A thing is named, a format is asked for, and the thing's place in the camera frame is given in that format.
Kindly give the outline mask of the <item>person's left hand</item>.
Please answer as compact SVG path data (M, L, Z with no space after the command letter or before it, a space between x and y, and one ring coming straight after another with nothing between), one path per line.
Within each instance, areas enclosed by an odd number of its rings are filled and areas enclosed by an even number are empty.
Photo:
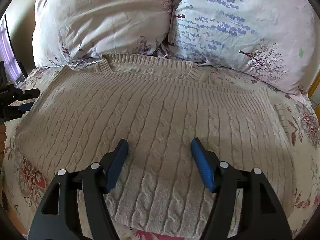
M7 139L6 127L4 124L0 125L0 162L4 159L5 141Z

